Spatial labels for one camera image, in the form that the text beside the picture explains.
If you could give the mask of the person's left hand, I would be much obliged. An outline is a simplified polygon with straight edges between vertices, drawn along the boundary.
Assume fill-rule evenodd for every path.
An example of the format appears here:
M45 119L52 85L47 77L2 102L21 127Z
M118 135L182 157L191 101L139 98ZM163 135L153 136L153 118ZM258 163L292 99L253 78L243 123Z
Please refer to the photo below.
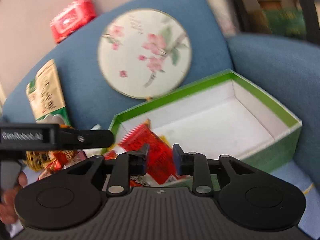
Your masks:
M17 185L13 189L5 191L3 194L1 221L4 224L14 224L17 222L18 216L14 208L15 197L23 187L27 186L27 183L27 176L24 172L21 172L18 176Z

